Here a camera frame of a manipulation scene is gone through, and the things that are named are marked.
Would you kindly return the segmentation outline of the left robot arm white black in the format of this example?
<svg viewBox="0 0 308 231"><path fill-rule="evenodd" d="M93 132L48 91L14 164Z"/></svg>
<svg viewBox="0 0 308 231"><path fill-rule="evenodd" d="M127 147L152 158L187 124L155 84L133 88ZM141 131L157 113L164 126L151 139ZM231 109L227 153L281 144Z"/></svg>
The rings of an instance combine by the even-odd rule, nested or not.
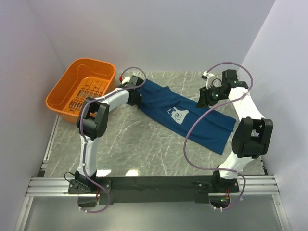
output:
<svg viewBox="0 0 308 231"><path fill-rule="evenodd" d="M75 181L84 193L93 192L96 185L96 156L100 137L106 132L109 113L123 104L136 105L141 102L137 91L145 81L137 76L124 78L112 92L98 98L84 100L77 119L81 139L80 162L75 172Z"/></svg>

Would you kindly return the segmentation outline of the blue Mickey Mouse t-shirt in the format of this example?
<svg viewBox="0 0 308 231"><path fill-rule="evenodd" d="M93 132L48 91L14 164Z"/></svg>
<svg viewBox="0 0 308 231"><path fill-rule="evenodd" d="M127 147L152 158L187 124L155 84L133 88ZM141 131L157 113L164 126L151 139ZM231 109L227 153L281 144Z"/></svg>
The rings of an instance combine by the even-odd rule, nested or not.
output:
<svg viewBox="0 0 308 231"><path fill-rule="evenodd" d="M150 80L137 91L142 95L138 108L152 120L183 137L208 111L207 108L197 108L197 102L172 92L169 87L161 87ZM235 122L236 119L214 110L195 126L189 139L222 155Z"/></svg>

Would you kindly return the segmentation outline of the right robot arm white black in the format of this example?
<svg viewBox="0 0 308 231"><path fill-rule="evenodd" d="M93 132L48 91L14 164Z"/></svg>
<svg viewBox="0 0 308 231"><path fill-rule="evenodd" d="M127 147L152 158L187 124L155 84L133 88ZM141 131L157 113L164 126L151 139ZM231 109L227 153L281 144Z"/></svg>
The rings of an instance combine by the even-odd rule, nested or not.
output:
<svg viewBox="0 0 308 231"><path fill-rule="evenodd" d="M273 131L273 121L266 119L257 109L246 82L240 81L236 70L223 71L221 85L214 86L214 74L204 72L202 78L206 86L200 88L197 107L214 106L220 100L232 102L239 125L231 142L232 152L227 159L213 172L211 186L215 192L237 186L237 172L262 155L265 155Z"/></svg>

